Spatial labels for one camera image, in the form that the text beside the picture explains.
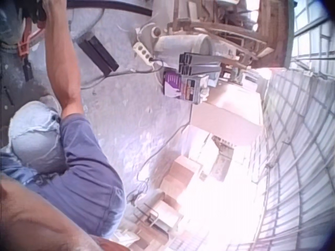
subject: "skin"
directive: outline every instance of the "skin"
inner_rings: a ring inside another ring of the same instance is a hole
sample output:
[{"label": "skin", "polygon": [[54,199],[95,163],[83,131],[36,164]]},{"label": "skin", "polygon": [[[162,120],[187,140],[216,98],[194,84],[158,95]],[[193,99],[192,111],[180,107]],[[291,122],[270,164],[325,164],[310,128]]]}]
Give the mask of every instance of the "skin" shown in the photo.
[{"label": "skin", "polygon": [[62,118],[84,113],[80,93],[78,60],[68,27],[66,0],[43,0],[46,60],[52,90],[62,107]]},{"label": "skin", "polygon": [[[66,17],[66,0],[43,0],[47,21],[48,77],[63,109],[62,118],[83,113],[80,72]],[[89,236],[43,197],[0,175],[0,250],[128,251],[106,239]]]}]

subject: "concrete floor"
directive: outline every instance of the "concrete floor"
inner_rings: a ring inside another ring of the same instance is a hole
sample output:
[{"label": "concrete floor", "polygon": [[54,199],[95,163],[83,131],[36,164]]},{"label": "concrete floor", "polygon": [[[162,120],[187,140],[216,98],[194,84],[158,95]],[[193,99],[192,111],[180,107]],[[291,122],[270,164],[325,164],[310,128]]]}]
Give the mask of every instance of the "concrete floor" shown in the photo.
[{"label": "concrete floor", "polygon": [[[143,6],[150,2],[128,0]],[[92,23],[100,10],[78,9],[69,11],[73,20],[71,35],[77,36]],[[116,59],[118,72],[130,68],[149,70],[132,50],[135,28],[149,17],[106,10],[93,32],[109,53]],[[102,75],[90,59],[75,46],[80,62],[83,85],[90,79]],[[1,93],[1,126],[8,125],[10,117],[28,101],[50,93],[47,78],[44,42],[34,46],[29,55],[34,80],[25,82],[21,61],[16,54],[1,52],[1,84],[10,91],[14,106]],[[155,153],[181,126],[189,121],[191,105],[177,99],[164,97],[154,74],[136,74],[111,77],[94,88],[83,90],[85,114],[91,122],[99,143],[112,166],[121,175],[126,192],[136,187],[136,174],[143,163]],[[148,163],[141,178],[151,177],[150,187],[158,187],[172,161],[185,149],[187,133],[178,133],[167,147]]]}]

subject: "electrical cord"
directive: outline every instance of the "electrical cord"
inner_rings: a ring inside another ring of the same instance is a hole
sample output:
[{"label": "electrical cord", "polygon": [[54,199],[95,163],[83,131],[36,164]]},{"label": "electrical cord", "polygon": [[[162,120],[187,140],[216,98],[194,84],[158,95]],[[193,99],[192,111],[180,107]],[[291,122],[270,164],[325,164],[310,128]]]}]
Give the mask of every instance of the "electrical cord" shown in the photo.
[{"label": "electrical cord", "polygon": [[104,81],[105,79],[107,79],[109,77],[116,77],[116,76],[130,75],[130,74],[149,74],[149,73],[159,72],[160,70],[162,70],[164,68],[164,62],[161,59],[150,59],[150,61],[151,62],[160,61],[162,65],[160,65],[160,67],[156,70],[148,70],[148,71],[127,70],[127,71],[124,71],[124,72],[110,73],[108,76],[99,76],[99,77],[96,77],[96,78],[92,79],[91,81],[89,81],[88,84],[83,85],[81,87],[81,90],[91,89],[91,88],[97,86],[98,84],[100,84],[102,81]]},{"label": "electrical cord", "polygon": [[191,120],[188,121],[188,123],[180,126],[174,134],[154,153],[152,154],[141,166],[140,170],[137,172],[136,180],[140,182],[140,184],[137,186],[137,188],[130,193],[128,193],[126,199],[127,203],[131,203],[133,206],[135,206],[136,201],[138,198],[142,195],[147,193],[149,189],[149,181],[150,178],[146,178],[145,180],[139,179],[139,174],[143,170],[143,168],[147,165],[148,162],[150,162],[154,157],[156,157],[173,139],[174,137],[179,133],[180,130],[186,129],[187,126],[191,123]]}]

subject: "person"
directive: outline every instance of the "person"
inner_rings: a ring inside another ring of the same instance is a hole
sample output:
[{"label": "person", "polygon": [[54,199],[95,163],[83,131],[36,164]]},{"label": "person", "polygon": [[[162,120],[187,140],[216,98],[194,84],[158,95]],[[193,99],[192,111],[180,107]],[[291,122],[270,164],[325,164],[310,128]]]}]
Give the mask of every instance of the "person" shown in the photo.
[{"label": "person", "polygon": [[9,126],[10,143],[1,150],[1,171],[86,233],[110,237],[125,210],[124,187],[84,115],[66,0],[43,0],[43,8],[47,73],[62,111],[59,116],[56,108],[39,101],[17,111]]},{"label": "person", "polygon": [[1,251],[129,251],[89,236],[43,197],[0,175]]}]

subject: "power strip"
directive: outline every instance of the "power strip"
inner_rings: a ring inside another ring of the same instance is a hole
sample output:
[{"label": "power strip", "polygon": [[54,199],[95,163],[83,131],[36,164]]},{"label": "power strip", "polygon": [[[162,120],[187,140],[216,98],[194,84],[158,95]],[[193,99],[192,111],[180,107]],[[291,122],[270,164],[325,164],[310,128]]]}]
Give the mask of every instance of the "power strip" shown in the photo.
[{"label": "power strip", "polygon": [[153,56],[151,55],[151,53],[147,50],[147,48],[143,45],[143,43],[141,42],[137,42],[136,44],[134,44],[134,46],[132,47],[133,50],[137,53],[137,55],[140,56],[140,58],[142,58],[142,60],[149,66],[153,66],[154,62],[150,62],[149,59],[152,59]]}]

